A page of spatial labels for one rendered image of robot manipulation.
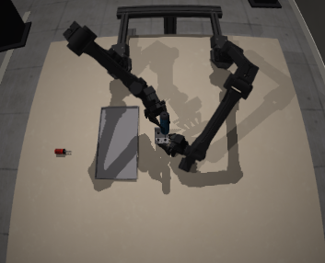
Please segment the blue electric screwdriver body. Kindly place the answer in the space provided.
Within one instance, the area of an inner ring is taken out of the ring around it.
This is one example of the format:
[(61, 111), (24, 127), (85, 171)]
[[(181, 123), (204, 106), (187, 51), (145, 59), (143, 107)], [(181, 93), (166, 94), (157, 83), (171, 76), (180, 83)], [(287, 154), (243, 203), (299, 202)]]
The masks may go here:
[(160, 118), (160, 125), (162, 128), (160, 128), (160, 131), (162, 134), (166, 135), (169, 133), (169, 114), (166, 111), (163, 111), (159, 115)]

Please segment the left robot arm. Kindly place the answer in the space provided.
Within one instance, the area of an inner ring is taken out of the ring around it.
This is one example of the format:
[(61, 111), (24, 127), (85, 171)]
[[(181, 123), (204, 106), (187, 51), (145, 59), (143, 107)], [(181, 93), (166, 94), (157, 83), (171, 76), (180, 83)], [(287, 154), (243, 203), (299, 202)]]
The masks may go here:
[[(236, 49), (233, 46), (235, 46)], [(185, 147), (189, 143), (185, 140), (185, 137), (180, 134), (174, 134), (170, 138), (172, 142), (174, 141), (173, 143), (175, 145), (172, 149), (175, 153), (183, 155), (183, 150), (185, 149), (184, 155), (186, 157), (182, 157), (180, 165), (178, 167), (179, 169), (189, 172), (192, 167), (192, 164), (194, 164), (196, 160), (199, 162), (204, 160), (204, 158), (206, 157), (206, 151), (208, 150), (211, 141), (215, 137), (222, 124), (224, 123), (226, 117), (228, 116), (232, 108), (241, 98), (247, 99), (247, 97), (249, 96), (253, 88), (252, 83), (256, 74), (259, 71), (259, 67), (251, 63), (249, 60), (248, 63), (243, 52), (243, 49), (239, 48), (239, 46), (235, 45), (229, 40), (225, 42), (222, 49), (214, 48), (214, 56), (216, 62), (234, 62), (238, 69), (234, 74), (230, 74), (227, 80), (225, 81), (224, 88), (226, 89), (226, 94), (223, 100), (219, 104), (212, 118), (205, 126), (203, 132), (195, 139), (192, 145), (188, 145), (187, 147)], [(235, 89), (232, 88), (232, 86)], [(238, 92), (236, 89), (241, 92)]]

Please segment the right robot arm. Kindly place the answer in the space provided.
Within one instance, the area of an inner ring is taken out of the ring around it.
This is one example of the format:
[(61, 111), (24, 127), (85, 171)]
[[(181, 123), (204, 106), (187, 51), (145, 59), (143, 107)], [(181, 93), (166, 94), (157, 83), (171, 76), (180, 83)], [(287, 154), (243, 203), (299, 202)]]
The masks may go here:
[[(103, 67), (109, 71), (109, 74), (117, 76), (130, 92), (133, 91), (136, 95), (135, 97), (141, 98), (146, 109), (160, 102), (156, 90), (152, 86), (147, 87), (147, 85), (145, 85), (146, 82), (142, 77), (140, 77), (139, 80), (133, 77), (132, 73), (127, 72), (128, 58), (126, 56), (121, 57), (112, 48), (109, 50), (101, 48), (94, 41), (97, 35), (86, 25), (82, 28), (74, 21), (63, 35), (69, 42), (67, 47), (72, 52), (78, 56), (82, 53), (86, 53), (93, 57), (101, 66), (103, 65)], [(108, 51), (108, 53), (106, 51)]]

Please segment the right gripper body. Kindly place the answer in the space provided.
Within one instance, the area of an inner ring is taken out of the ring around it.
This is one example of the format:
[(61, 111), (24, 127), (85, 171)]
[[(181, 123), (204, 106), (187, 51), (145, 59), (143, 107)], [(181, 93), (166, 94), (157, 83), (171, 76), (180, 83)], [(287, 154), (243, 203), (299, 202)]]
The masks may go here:
[(156, 103), (155, 105), (147, 108), (144, 110), (144, 113), (145, 113), (145, 117), (149, 119), (148, 117), (148, 113), (152, 112), (155, 114), (155, 116), (158, 116), (160, 115), (160, 113), (162, 112), (162, 106), (164, 106), (166, 104), (166, 102), (164, 100)]

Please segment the grey l-shaped metal bracket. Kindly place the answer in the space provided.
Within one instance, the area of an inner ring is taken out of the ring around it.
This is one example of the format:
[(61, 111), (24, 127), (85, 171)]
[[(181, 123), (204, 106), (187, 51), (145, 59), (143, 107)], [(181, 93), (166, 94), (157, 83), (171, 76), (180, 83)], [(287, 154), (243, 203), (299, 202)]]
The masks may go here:
[[(157, 134), (157, 132), (159, 132), (159, 134)], [(159, 139), (159, 141), (157, 140), (157, 138)], [(166, 139), (166, 141), (164, 141), (164, 139)], [(168, 143), (168, 134), (165, 138), (165, 135), (162, 134), (160, 131), (160, 127), (155, 127), (155, 143)]]

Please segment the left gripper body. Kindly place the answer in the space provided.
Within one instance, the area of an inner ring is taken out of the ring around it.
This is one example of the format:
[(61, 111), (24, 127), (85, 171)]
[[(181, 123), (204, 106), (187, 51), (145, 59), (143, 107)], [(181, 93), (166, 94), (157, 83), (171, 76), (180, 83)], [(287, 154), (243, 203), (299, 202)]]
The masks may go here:
[(168, 147), (168, 149), (167, 149), (168, 154), (171, 154), (171, 156), (173, 156), (173, 157), (174, 157), (175, 154), (176, 154), (176, 153), (173, 151), (173, 149), (172, 149), (172, 148), (174, 147), (174, 145), (175, 145), (175, 144), (174, 144), (173, 142), (171, 142), (170, 145), (169, 145), (169, 147)]

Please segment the red screwdriver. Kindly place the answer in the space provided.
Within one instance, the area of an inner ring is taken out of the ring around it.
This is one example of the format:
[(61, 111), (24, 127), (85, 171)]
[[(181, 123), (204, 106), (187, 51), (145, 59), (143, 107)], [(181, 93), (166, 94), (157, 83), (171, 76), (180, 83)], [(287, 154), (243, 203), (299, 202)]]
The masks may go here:
[(71, 152), (71, 151), (65, 151), (65, 149), (55, 149), (54, 152), (56, 154), (65, 154), (66, 152)]

